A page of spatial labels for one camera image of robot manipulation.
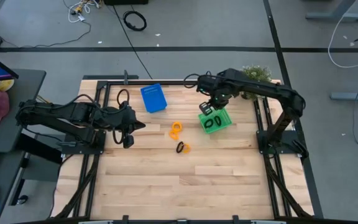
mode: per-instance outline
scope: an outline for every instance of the concrete floor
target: concrete floor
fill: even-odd
[[[326,48],[336,23],[307,21],[305,13],[328,11],[338,2],[271,0],[281,46]],[[148,5],[134,7],[148,22],[144,32],[127,31],[135,47],[157,44],[161,47],[274,47],[262,1],[150,0]],[[129,6],[118,6],[117,10],[121,16]],[[358,1],[351,12],[358,12]],[[107,8],[92,7],[85,17],[92,24],[91,33],[79,41],[56,47],[129,46],[116,16]],[[67,9],[61,0],[5,0],[0,10],[0,35],[19,46],[64,42],[86,31],[86,25],[67,21]],[[350,47],[356,38],[358,22],[341,24],[333,47]],[[268,66],[273,78],[282,79],[274,52],[139,52],[139,57],[154,78],[183,78],[190,73],[207,70],[216,73],[254,64]],[[333,57],[341,65],[358,63],[358,53],[333,54]],[[352,137],[353,103],[329,99],[332,91],[357,91],[358,68],[338,68],[329,61],[327,53],[284,53],[284,58],[293,88],[307,102],[301,122],[324,217],[358,220],[358,146]],[[9,52],[0,53],[0,61],[11,68],[47,71],[40,94],[56,103],[65,103],[76,96],[83,75],[120,75],[126,69],[130,74],[148,78],[133,52]],[[55,89],[64,90],[65,94]],[[356,111],[358,137],[358,104]],[[33,130],[52,133],[40,127]],[[54,185],[27,183],[24,193],[30,194],[32,200],[23,206],[7,207],[2,223],[46,218]],[[18,213],[32,215],[17,216]]]

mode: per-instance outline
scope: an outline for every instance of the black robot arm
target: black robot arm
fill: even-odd
[[[55,105],[34,100],[22,102],[20,107],[16,115],[19,125],[42,124],[69,134],[79,143],[89,146],[98,143],[98,130],[106,130],[120,131],[120,143],[124,148],[129,148],[134,143],[131,133],[145,127],[144,123],[136,120],[135,111],[127,101],[123,101],[119,108],[100,108],[96,103]]]
[[[277,145],[285,128],[302,116],[305,100],[290,87],[270,82],[258,82],[247,78],[243,72],[229,68],[216,76],[200,75],[197,81],[197,91],[210,96],[208,102],[200,104],[200,110],[209,115],[212,109],[223,109],[232,97],[240,92],[256,93],[277,99],[283,108],[283,113],[274,125],[268,127],[267,142]]]

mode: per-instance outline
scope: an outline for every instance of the white cable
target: white cable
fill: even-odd
[[[71,12],[73,11],[72,8],[73,8],[74,6],[77,6],[77,5],[81,4],[83,1],[84,1],[84,0],[81,0],[79,3],[70,6],[70,8],[68,9],[68,21],[69,21],[69,22],[75,23],[75,22],[80,22],[80,21],[81,21],[81,19],[77,19],[77,20],[75,20],[75,21],[72,21],[72,20],[70,19],[70,16],[71,16]],[[89,2],[85,3],[84,6],[83,6],[83,9],[84,9],[85,12],[88,13],[88,14],[91,13],[91,8],[89,7],[89,5],[94,6],[93,3],[89,3]]]
[[[351,65],[351,66],[343,66],[343,65],[338,65],[336,62],[334,62],[331,53],[329,51],[329,49],[331,48],[331,44],[333,43],[333,39],[334,39],[334,35],[336,32],[336,29],[338,28],[338,25],[341,23],[341,21],[343,20],[343,17],[345,17],[346,13],[349,11],[349,9],[343,14],[343,16],[341,17],[341,19],[339,20],[339,22],[336,24],[336,27],[334,29],[333,35],[331,37],[331,40],[329,41],[329,45],[328,45],[328,56],[331,59],[331,61],[333,62],[334,65],[338,66],[339,68],[356,68],[358,67],[358,65]]]

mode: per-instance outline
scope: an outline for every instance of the green plastic basket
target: green plastic basket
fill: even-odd
[[[218,125],[216,124],[216,122],[215,122],[215,120],[214,120],[214,117],[215,117],[215,116],[219,116],[219,117],[221,118],[222,125],[218,126]],[[232,121],[231,121],[231,119],[230,119],[230,117],[229,117],[229,115],[228,115],[226,109],[224,109],[224,108],[221,109],[221,110],[213,111],[213,112],[212,112],[210,115],[208,115],[208,116],[205,116],[204,114],[199,114],[199,115],[198,115],[198,119],[200,119],[201,125],[202,125],[202,127],[203,127],[205,133],[207,133],[207,134],[211,134],[211,133],[213,133],[213,132],[215,132],[215,131],[218,131],[218,130],[220,130],[220,129],[223,129],[223,128],[229,126],[230,124],[232,124]],[[204,123],[205,123],[205,121],[208,120],[208,119],[212,119],[214,123],[213,123],[212,127],[210,127],[210,128],[205,128],[205,127],[204,127]]]

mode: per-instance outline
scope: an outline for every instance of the blue box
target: blue box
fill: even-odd
[[[143,87],[140,89],[140,92],[142,93],[147,112],[154,113],[167,107],[167,101],[160,84]]]

